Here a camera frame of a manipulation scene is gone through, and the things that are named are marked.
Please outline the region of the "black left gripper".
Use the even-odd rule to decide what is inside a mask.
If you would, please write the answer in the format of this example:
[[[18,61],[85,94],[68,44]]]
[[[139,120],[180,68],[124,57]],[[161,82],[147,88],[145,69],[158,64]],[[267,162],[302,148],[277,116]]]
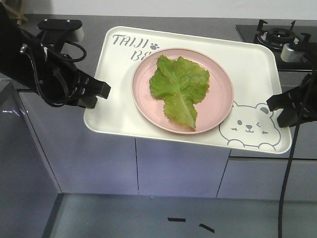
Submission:
[[[110,86],[76,68],[75,63],[86,57],[86,50],[77,43],[69,44],[79,48],[82,56],[73,59],[51,46],[32,42],[15,44],[14,80],[53,107],[70,105],[94,109],[96,96],[107,99]]]

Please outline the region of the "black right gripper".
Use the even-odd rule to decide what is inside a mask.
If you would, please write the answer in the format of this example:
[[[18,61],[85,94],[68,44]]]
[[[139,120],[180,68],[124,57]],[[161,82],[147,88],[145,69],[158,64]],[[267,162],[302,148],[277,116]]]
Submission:
[[[298,110],[305,106],[301,117]],[[282,94],[273,95],[266,104],[271,112],[283,109],[277,118],[280,128],[293,127],[301,121],[317,120],[317,74],[307,74],[302,83]]]

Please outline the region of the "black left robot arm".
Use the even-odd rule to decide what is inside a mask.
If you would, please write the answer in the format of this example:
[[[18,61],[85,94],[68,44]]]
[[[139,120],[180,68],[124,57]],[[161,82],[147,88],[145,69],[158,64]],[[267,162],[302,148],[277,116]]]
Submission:
[[[52,107],[93,109],[111,87],[79,70],[87,56],[80,20],[45,19],[33,35],[14,25],[0,5],[0,72],[37,93]]]

